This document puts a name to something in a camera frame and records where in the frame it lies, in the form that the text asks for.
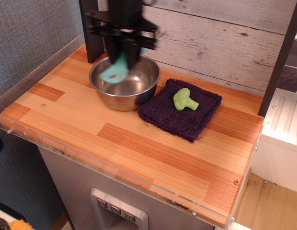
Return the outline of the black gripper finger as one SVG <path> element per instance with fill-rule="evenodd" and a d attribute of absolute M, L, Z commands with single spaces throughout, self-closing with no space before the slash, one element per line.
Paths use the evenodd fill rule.
<path fill-rule="evenodd" d="M 116 36 L 106 36 L 105 46 L 110 58 L 110 62 L 114 64 L 122 52 L 123 41 Z"/>
<path fill-rule="evenodd" d="M 124 51 L 128 69 L 132 69 L 139 61 L 141 47 L 133 42 L 124 43 Z"/>

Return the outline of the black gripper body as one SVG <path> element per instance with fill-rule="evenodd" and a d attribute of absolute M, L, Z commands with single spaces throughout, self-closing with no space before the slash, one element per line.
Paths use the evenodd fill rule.
<path fill-rule="evenodd" d="M 103 37 L 109 49 L 119 50 L 124 42 L 154 49 L 158 27 L 143 16 L 144 7 L 154 3 L 154 0 L 108 0 L 108 10 L 86 13 L 90 19 L 88 29 Z"/>

